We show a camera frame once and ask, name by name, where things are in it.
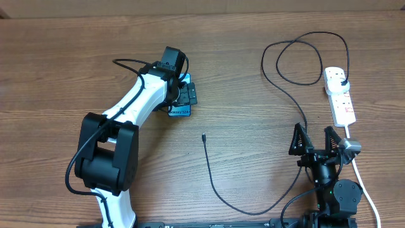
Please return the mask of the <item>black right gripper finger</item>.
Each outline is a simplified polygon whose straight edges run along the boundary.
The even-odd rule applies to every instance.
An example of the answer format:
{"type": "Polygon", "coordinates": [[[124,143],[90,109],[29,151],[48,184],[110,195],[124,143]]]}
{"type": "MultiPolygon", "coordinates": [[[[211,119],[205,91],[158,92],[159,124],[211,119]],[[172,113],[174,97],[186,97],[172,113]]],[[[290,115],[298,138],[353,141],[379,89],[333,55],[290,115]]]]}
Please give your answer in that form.
{"type": "Polygon", "coordinates": [[[289,155],[305,155],[311,150],[314,150],[314,147],[305,128],[300,123],[296,123],[289,148],[289,155]]]}
{"type": "Polygon", "coordinates": [[[339,143],[341,137],[334,131],[332,126],[328,126],[325,131],[325,151],[331,154],[337,154],[339,152],[339,143]]]}

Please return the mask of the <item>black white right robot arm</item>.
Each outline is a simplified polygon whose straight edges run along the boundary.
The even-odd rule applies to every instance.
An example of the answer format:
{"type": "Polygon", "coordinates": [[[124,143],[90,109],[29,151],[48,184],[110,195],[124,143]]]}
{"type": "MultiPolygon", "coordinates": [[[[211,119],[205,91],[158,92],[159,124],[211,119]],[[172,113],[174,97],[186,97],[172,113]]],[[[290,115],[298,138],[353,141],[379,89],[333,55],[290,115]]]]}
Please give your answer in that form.
{"type": "Polygon", "coordinates": [[[340,179],[344,165],[350,164],[361,152],[361,144],[348,138],[341,138],[328,126],[325,132],[325,149],[314,148],[306,129],[299,123],[294,134],[289,155],[299,156],[297,166],[311,171],[314,188],[291,199],[280,215],[282,227],[356,227],[358,204],[363,188],[357,182],[340,179]],[[314,193],[317,209],[308,210],[300,218],[284,219],[286,209],[296,200],[314,193]]]}

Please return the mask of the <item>blue Samsung Galaxy smartphone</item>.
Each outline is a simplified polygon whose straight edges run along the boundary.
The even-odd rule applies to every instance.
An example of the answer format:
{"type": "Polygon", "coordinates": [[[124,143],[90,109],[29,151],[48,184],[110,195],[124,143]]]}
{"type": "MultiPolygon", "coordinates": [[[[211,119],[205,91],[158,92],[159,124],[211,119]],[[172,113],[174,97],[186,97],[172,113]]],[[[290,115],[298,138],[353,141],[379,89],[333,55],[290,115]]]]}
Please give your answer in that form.
{"type": "MultiPolygon", "coordinates": [[[[187,73],[185,78],[182,82],[186,82],[187,84],[190,83],[190,74],[187,73]]],[[[189,117],[191,115],[191,107],[190,105],[187,106],[179,106],[179,107],[171,107],[171,112],[169,112],[169,117],[189,117]]]]}

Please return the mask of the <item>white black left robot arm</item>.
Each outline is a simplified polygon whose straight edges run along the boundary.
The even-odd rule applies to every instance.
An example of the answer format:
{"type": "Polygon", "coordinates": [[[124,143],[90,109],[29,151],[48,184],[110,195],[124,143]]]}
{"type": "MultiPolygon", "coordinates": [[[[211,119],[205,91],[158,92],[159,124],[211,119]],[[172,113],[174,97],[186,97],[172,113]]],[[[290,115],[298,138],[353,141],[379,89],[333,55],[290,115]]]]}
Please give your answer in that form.
{"type": "Polygon", "coordinates": [[[67,172],[74,172],[88,188],[86,193],[97,198],[103,216],[98,227],[136,227],[129,189],[138,166],[139,130],[161,107],[167,106],[171,117],[188,117],[196,103],[189,73],[176,77],[154,67],[112,108],[84,117],[67,172]]]}

